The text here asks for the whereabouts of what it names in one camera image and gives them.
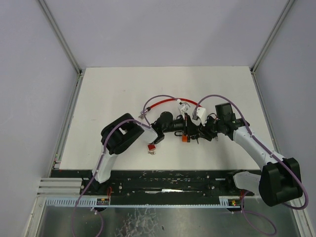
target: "wall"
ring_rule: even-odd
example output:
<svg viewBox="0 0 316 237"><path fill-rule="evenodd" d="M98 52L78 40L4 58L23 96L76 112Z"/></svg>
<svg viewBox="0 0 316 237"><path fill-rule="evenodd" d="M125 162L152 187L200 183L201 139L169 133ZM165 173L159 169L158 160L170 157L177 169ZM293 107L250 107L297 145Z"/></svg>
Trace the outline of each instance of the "wall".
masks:
<svg viewBox="0 0 316 237"><path fill-rule="evenodd" d="M251 66L287 0L46 0L82 68Z"/></svg>
<svg viewBox="0 0 316 237"><path fill-rule="evenodd" d="M257 71L281 151L301 166L316 228L316 2L297 1Z"/></svg>
<svg viewBox="0 0 316 237"><path fill-rule="evenodd" d="M76 73L35 0L0 3L0 230L20 236Z"/></svg>

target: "cable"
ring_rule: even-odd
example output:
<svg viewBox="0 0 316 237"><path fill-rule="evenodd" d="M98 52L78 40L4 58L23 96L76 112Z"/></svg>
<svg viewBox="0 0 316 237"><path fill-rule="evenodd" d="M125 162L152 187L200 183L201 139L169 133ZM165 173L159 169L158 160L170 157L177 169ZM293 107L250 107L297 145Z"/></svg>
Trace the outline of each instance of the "cable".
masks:
<svg viewBox="0 0 316 237"><path fill-rule="evenodd" d="M289 172L289 174L293 177L293 179L294 179L294 180L297 182L297 184L300 186L300 188L302 189L302 191L303 191L303 193L304 193L304 196L305 196L305 203L304 203L304 205L302 205L302 206L300 206L300 207L291 206L291 205L289 205L289 204L287 204L287 203L283 203L283 205L285 205L285 206L287 206L287 207L289 207L289 208L292 208L292 209L294 209L294 210L303 210L303 209L305 209L305 208L307 207L308 203L309 203L309 198L308 198L307 191L306 191L305 187L303 186L302 182L297 178L297 176L293 173L293 171L290 170L290 169L286 166L286 164L284 164L278 157L276 157L276 155L273 154L273 152L271 152L271 151L269 150L269 148L267 148L267 147L266 147L264 144L262 144L254 135L252 135L252 132L251 132L249 126L248 126L248 123L247 123L246 119L245 119L244 116L242 115L240 109L239 109L231 100L227 99L226 97L224 97L224 96L222 96L222 95L207 95L207 96L205 96L204 98L202 98L202 99L198 102L197 106L195 107L195 109L194 109L194 111L193 111L194 116L197 115L197 109L198 109L198 106L200 105L200 103L201 103L203 100L205 100L205 99L207 99L207 98L209 98L209 97L220 97L220 98L222 98L222 99L228 101L231 105L233 105L234 108L235 108L235 109L238 111L238 113L240 114L240 116L241 116L241 118L242 118L242 120L243 120L243 122L244 122L244 124L245 124L245 127L246 127L248 133L250 134L250 136L253 138L253 140L255 140L255 141L258 143L258 145L259 145L260 147L262 147L271 157L273 157L277 162L279 162L279 163L283 166L283 168L286 169L287 172Z"/></svg>
<svg viewBox="0 0 316 237"><path fill-rule="evenodd" d="M194 102L193 100L188 100L188 99L184 99L184 98L179 98L181 101L185 101L185 102L189 102L191 104L197 105L197 102ZM161 100L153 105L150 106L150 108L152 109L153 107L156 107L157 105L160 105L162 103L165 102L169 102L169 101L173 101L174 99L166 99L166 100Z"/></svg>
<svg viewBox="0 0 316 237"><path fill-rule="evenodd" d="M249 224L252 228L254 228L256 231L262 233L263 235L266 235L266 236L275 236L275 235L277 234L277 227L276 227L276 225L272 222L272 220L270 220L268 217L266 217L265 215L262 215L262 214L260 214L260 213L253 212L253 211L245 211L245 210L244 210L244 202L245 202L245 199L244 199L244 198L245 198L245 196L246 196L248 193L249 193L249 191L246 191L246 192L242 195L242 197L241 197L241 204L240 204L240 206L241 206L241 212L242 212L243 216L245 217L246 221L248 222L248 224ZM259 216L259 217L262 217L262 218L266 219L266 220L273 226L273 228L274 228L275 231L270 234L270 233L266 233L266 232L263 232L262 230L258 229L257 227L255 227L255 226L249 221L248 217L246 216L246 213L252 214L252 215L256 215L256 216Z"/></svg>
<svg viewBox="0 0 316 237"><path fill-rule="evenodd" d="M147 125L141 123L140 121L137 121L137 120L135 120L135 119L131 119L131 118L130 118L130 119L124 120L123 122L120 122L118 125L116 125L116 126L111 130L111 132L109 133L109 135L108 135L107 138L105 139L105 142L104 142L104 145L103 145L103 153L102 153L101 156L100 156L99 162L98 162L98 164L97 164L96 171L95 171L95 173L93 174L93 176L92 176L91 180L89 181L88 185L84 188L84 190L83 190L82 193L80 194L78 200L76 201L76 204L75 204L73 213L72 213L72 215L71 215L71 231L72 231L73 237L76 237L76 235L75 235L75 229L74 229L74 218L75 218L75 211L76 211L76 208L77 208L77 206L78 206L78 204L79 204L79 201L80 201L80 199L82 198L82 196L84 195L84 193L88 190L88 188L89 188L90 185L92 184L93 180L95 179L95 176L97 175L97 173L98 173L98 171L99 171L100 165L101 165L101 163L102 163L103 157L104 157L105 152L106 152L106 147L107 147L107 143L108 143L108 141L109 141L109 138L112 136L112 134L115 132L115 130L117 130L119 127L121 127L124 123L127 123L127 122L135 122L135 123L137 123L137 124L139 124L139 125L141 125L141 126L144 126L144 127L146 127L146 128L151 128L150 126L147 126ZM102 225L101 225L100 231L99 231L99 233L98 233L95 237L100 236L102 230L103 230L103 219L102 219Z"/></svg>
<svg viewBox="0 0 316 237"><path fill-rule="evenodd" d="M150 99L145 103L145 105L144 105L144 107L143 107L143 111L145 111L146 105L147 105L152 99L155 99L155 98L157 98L157 97L169 97L169 98L171 98L172 100L177 100L177 98L175 98L175 97L173 97L173 96L170 96L170 95L156 95L156 96L150 98ZM146 118L146 114L145 114L145 113L144 113L144 119L145 119L145 121L147 122L147 124L150 126L150 122L149 122L148 119Z"/></svg>

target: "red hose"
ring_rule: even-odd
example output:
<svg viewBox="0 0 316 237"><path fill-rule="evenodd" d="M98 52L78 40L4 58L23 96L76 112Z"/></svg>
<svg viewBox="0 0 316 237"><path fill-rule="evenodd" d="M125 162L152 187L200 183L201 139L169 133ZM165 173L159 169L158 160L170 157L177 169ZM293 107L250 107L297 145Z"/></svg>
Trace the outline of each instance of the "red hose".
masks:
<svg viewBox="0 0 316 237"><path fill-rule="evenodd" d="M185 101L185 102L189 102L191 104L194 104L194 105L198 105L197 102L194 102L192 100L188 100L188 99L184 99L184 98L179 98L181 101ZM174 99L166 99L166 100L161 100L153 105L150 106L150 108L152 109L153 107L157 106L157 105L160 105L164 102L168 102L168 101L174 101Z"/></svg>

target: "white table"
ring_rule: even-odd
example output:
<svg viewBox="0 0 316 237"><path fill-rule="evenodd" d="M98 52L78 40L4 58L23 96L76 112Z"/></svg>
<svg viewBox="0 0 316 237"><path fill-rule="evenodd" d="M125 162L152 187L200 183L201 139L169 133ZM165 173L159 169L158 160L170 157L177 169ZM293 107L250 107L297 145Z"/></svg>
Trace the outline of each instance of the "white table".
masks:
<svg viewBox="0 0 316 237"><path fill-rule="evenodd" d="M85 71L60 169L93 169L101 151L101 130L125 113L138 119L144 103L158 94L198 102L208 94L231 99L243 112L252 129L272 146L259 98L248 67L132 67L88 68ZM166 98L157 98L149 105ZM209 113L220 98L202 105ZM154 122L163 111L179 115L176 102L168 102L148 114ZM114 169L120 170L218 170L258 169L253 159L227 136L219 141L199 139L183 143L173 133L157 145L155 155L137 140L121 154Z"/></svg>

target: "metal frame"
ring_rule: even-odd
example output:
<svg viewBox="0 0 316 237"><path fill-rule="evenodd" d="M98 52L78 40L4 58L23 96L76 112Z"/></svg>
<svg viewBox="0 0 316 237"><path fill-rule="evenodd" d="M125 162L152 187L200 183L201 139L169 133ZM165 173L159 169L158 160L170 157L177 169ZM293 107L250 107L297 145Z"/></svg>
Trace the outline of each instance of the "metal frame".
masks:
<svg viewBox="0 0 316 237"><path fill-rule="evenodd" d="M48 5L46 4L45 0L37 0L37 2L39 3L44 15L46 16L49 24L52 27L53 32L55 33L57 39L59 40L62 48L64 49L67 57L69 58L70 62L73 65L73 68L75 69L75 71L78 73L78 77L77 77L77 83L73 89L72 95L71 95L71 99L69 101L68 104L68 109L67 109L67 113L65 116L65 119L63 121L63 125L62 125L62 129L58 138L58 142L57 142L57 146L54 152L54 157L52 160L52 163L50 165L49 168L49 172L48 172L48 177L50 176L50 173L52 171L52 169L54 168L58 168L59 167L59 162L63 153L63 149L65 147L65 143L66 143L66 139L67 139L67 135L69 132L69 127L71 124L71 120L73 117L73 113L75 110L75 106L76 106L76 102L78 99L78 95L79 95L79 91L80 91L80 87L81 87L81 83L82 83L82 79L83 79L83 72L82 69L80 68L79 64L77 63L77 60L75 59L74 55L72 54L65 38L63 37ZM257 59L255 60L253 66L250 68L252 77L253 77L253 81L258 93L258 97L261 103L261 107L263 109L264 112L264 116L266 119L266 123L268 125L268 129L271 135L271 139L274 145L274 148L276 151L280 151L280 147L277 143L276 137L275 137L275 133L274 133L274 129L270 120L270 117L268 115L268 112L266 110L266 105L260 90L260 86L258 84L258 80L256 78L256 70L258 69L258 67L260 66L264 56L266 55L266 53L268 52L274 38L276 37L278 31L280 30L284 20L286 19L288 13L290 12L290 10L292 9L294 3L296 2L296 0L288 0L288 2L286 3L282 13L280 14L277 22L275 23L272 31L270 32L263 48L261 49ZM28 237L35 237L39 226L40 226L40 220L41 220L41 216L43 214L43 210L44 210L44 206L46 204L46 201L48 200L47 203L50 204L60 204L60 205L72 205L73 202L69 201L66 202L62 202L62 200L64 200L64 197L67 197L69 199L69 197L72 198L77 198L79 197L79 190L82 187L79 187L79 180L78 179L52 179L52 178L43 178L41 180L40 183L40 189L39 189L39 193L38 193L38 197L36 198L35 201L35 205L34 205L34 209L31 212L30 215L30 221L28 223L28 226L26 228L26 234L25 236ZM91 197L89 200L86 201L94 201L94 199L96 197ZM296 199L294 201L291 201L292 205L297 205L300 206L302 205L301 199ZM309 225L310 223L310 219L308 217L307 212L304 211L293 211L299 231L301 233L302 236L315 236L314 230L312 228L311 225Z"/></svg>

